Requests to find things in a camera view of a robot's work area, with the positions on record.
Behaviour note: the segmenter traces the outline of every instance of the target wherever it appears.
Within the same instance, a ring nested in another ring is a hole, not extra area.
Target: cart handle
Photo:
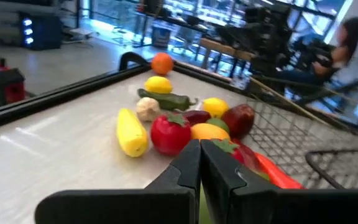
[[[143,66],[150,66],[148,61],[146,61],[146,59],[143,58],[142,56],[140,56],[139,54],[134,53],[134,52],[126,52],[120,58],[119,71],[121,72],[123,70],[127,70],[129,62],[135,62],[135,63],[137,63],[139,65],[143,65]]]

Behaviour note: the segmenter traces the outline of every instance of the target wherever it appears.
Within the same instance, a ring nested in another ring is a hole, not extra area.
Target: green leaf
[[[239,145],[231,143],[228,139],[212,139],[212,142],[224,152],[228,153],[233,153],[234,150],[239,147]]]
[[[179,124],[182,127],[185,127],[187,123],[187,120],[182,114],[167,113],[167,120]]]

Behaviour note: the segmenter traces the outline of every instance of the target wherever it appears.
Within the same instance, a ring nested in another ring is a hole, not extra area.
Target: dark hair
[[[343,28],[347,30],[347,37],[341,43],[341,47],[347,47],[349,51],[347,62],[349,62],[358,45],[358,17],[353,17],[342,23]]]

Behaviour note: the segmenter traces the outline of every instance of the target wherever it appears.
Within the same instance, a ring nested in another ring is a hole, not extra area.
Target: chili pepper
[[[279,167],[274,164],[270,159],[255,152],[256,158],[258,158],[262,165],[262,170],[268,174],[271,183],[283,188],[283,189],[304,189],[296,180],[287,176]]]
[[[182,115],[190,122],[190,126],[205,123],[211,118],[211,115],[207,111],[191,110],[182,113]]]
[[[198,103],[198,99],[195,98],[195,102],[191,102],[190,98],[188,96],[180,96],[172,93],[168,94],[161,94],[161,93],[151,93],[149,91],[146,91],[145,89],[138,89],[137,94],[143,98],[143,97],[149,97],[153,98],[158,101],[160,104],[160,108],[164,110],[181,110],[185,111],[190,106],[196,105]]]

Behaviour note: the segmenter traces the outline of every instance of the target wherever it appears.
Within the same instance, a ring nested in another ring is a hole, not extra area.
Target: green pepper
[[[190,101],[188,96],[179,96],[172,93],[151,93],[145,89],[138,89],[137,94],[141,98],[149,97],[157,100],[161,109],[169,111],[173,111],[175,109],[186,111],[190,106],[196,105],[198,103],[197,98],[195,98],[195,102],[193,103]]]

